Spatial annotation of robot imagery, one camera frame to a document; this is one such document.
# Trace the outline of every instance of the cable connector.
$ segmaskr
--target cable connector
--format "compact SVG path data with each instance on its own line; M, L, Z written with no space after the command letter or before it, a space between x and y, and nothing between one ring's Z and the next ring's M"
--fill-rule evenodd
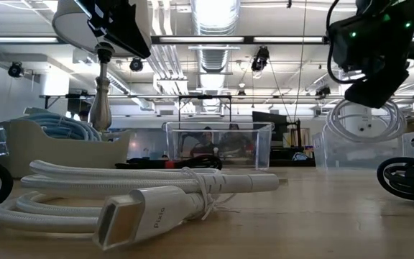
M160 235L204 210L200 194L175 186L144 188L105 201L93 241L108 250Z

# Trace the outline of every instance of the desk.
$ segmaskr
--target desk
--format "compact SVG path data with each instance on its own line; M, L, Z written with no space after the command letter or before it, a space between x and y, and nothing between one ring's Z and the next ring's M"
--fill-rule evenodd
M396 198L373 172L272 168L288 186L240 194L206 221L134 247L102 253L90 236L0 229L0 258L414 258L414 203ZM25 190L19 185L13 192Z

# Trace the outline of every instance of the computer monitor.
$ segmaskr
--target computer monitor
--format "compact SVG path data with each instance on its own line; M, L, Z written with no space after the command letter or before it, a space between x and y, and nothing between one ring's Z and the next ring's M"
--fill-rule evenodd
M265 112L252 112L253 122L273 122L275 127L272 131L272 141L282 142L284 133L288 132L287 116L279 114L269 114Z

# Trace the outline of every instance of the light blue cable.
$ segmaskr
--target light blue cable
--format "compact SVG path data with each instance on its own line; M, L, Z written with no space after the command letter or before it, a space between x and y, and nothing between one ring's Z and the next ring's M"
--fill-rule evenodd
M59 114L40 113L32 114L21 119L28 119L38 123L44 132L53 138L101 141L97 130L85 122L78 122Z

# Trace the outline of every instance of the wooden table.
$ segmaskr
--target wooden table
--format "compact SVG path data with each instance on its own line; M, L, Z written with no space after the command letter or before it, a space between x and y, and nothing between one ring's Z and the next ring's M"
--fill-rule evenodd
M414 258L414 203L388 194L374 172L272 172L288 186L240 194L230 212L133 247L103 253L89 235L0 229L0 258ZM13 196L25 191L17 185Z

